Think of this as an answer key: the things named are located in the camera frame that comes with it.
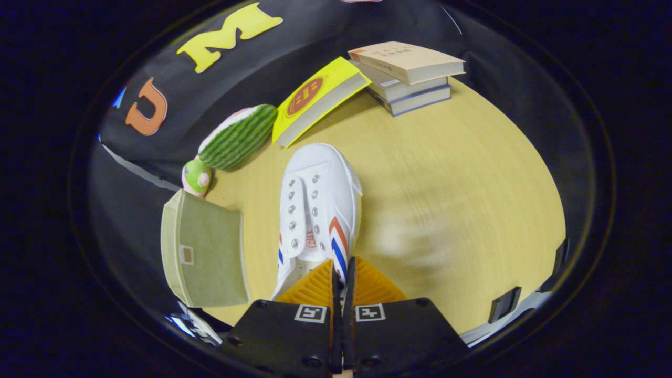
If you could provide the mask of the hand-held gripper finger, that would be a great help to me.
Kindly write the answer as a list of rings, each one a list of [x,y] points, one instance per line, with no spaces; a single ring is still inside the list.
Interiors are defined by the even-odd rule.
[[[430,377],[468,354],[432,300],[409,298],[363,258],[346,281],[343,366],[355,377]]]
[[[246,377],[341,373],[339,278],[327,260],[276,300],[254,301],[224,337],[221,353]]]

